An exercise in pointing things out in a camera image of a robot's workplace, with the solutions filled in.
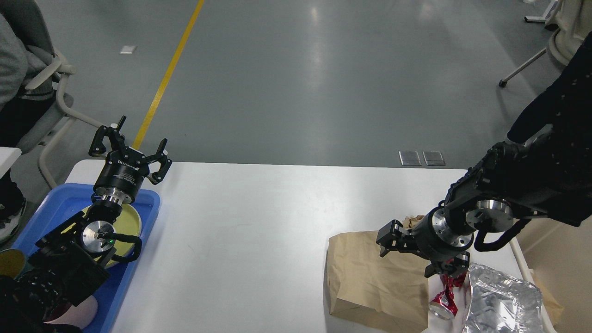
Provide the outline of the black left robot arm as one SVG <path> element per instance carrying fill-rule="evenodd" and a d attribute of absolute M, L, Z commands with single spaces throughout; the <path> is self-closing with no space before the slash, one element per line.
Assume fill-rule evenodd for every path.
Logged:
<path fill-rule="evenodd" d="M 93 202 L 36 241 L 26 261 L 27 271 L 15 277 L 1 274 L 3 333 L 80 333 L 72 324 L 51 324 L 58 310 L 78 306 L 109 278 L 110 261 L 131 263 L 142 251 L 139 236 L 118 230 L 126 204 L 135 202 L 144 180 L 159 184 L 169 171 L 167 139 L 154 154 L 128 146 L 118 123 L 98 127 L 89 155 L 104 156 L 105 164 L 93 186 Z"/>

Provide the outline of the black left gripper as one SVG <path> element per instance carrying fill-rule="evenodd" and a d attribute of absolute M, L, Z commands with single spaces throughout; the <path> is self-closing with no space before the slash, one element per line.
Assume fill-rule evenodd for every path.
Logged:
<path fill-rule="evenodd" d="M 126 121 L 121 116 L 117 123 L 99 126 L 91 141 L 88 154 L 91 157 L 104 157 L 105 165 L 93 186 L 95 194 L 118 195 L 123 204 L 135 202 L 144 179 L 151 184 L 160 184 L 172 166 L 172 160 L 166 152 L 168 139 L 163 138 L 154 154 L 142 154 L 138 161 L 126 162 L 132 157 L 130 147 L 125 143 L 121 129 Z M 152 172 L 149 166 L 157 163 L 159 168 Z"/>

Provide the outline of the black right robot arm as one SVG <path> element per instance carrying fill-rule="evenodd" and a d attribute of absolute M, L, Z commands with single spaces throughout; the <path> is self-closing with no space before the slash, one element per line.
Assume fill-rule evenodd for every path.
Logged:
<path fill-rule="evenodd" d="M 591 35 L 560 76 L 450 186 L 414 228 L 393 220 L 377 234 L 380 257 L 411 253 L 429 261 L 425 277 L 457 277 L 469 248 L 503 248 L 533 219 L 578 227 L 591 215 Z"/>

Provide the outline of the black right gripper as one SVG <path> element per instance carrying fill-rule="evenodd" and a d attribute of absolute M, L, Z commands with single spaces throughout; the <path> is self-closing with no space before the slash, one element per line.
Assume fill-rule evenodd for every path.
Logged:
<path fill-rule="evenodd" d="M 390 221 L 378 230 L 376 244 L 381 258 L 399 252 L 429 261 L 425 278 L 442 274 L 458 278 L 468 270 L 470 253 L 466 251 L 474 242 L 474 232 L 465 217 L 455 219 L 446 208 L 435 207 L 412 230 L 398 220 Z"/>

